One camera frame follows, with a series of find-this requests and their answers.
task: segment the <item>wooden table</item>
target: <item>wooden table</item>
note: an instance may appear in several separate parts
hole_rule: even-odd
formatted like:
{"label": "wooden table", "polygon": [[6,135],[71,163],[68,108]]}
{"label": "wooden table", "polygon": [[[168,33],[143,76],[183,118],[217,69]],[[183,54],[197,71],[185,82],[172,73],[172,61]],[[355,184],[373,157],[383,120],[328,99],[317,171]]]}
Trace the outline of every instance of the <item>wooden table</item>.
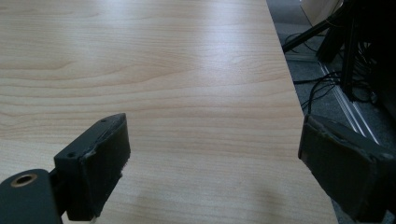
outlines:
{"label": "wooden table", "polygon": [[336,222],[265,1],[0,2],[1,180],[120,112],[132,157],[96,223]]}

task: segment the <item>floor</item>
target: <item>floor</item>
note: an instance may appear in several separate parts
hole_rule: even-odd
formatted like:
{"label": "floor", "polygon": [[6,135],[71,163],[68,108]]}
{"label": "floor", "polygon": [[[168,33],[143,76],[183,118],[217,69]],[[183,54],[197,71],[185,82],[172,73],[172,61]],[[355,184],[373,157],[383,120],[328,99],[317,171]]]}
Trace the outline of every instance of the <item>floor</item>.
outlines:
{"label": "floor", "polygon": [[[290,35],[302,33],[311,27],[309,20],[301,9],[300,0],[267,0],[267,4],[282,44]],[[312,50],[318,48],[322,39],[323,36],[317,36],[308,40],[306,45],[311,49],[305,45],[301,45],[295,49],[295,52],[288,52],[286,54],[293,80],[312,79],[325,75],[322,71],[322,66],[319,65],[315,58],[315,52]],[[328,64],[328,67],[335,71],[339,70],[341,68],[340,60],[334,60],[333,63]],[[304,107],[306,105],[304,105],[304,102],[309,98],[312,87],[313,85],[309,84],[295,86],[305,114],[307,113],[307,109]],[[322,93],[318,93],[319,95],[326,94],[312,104],[312,113],[337,120],[348,127],[354,127],[354,124],[350,121],[350,117],[344,112],[343,105],[337,100],[337,91],[335,89],[330,90],[330,88],[324,87]],[[367,124],[368,130],[372,132],[368,137],[375,139],[379,145],[389,150],[395,150],[396,121],[388,111],[380,103],[375,105],[370,103],[353,103],[352,106],[358,108],[362,120]],[[335,202],[333,202],[333,205],[339,223],[355,223],[343,213]],[[387,214],[381,223],[392,223],[392,220],[393,215]]]}

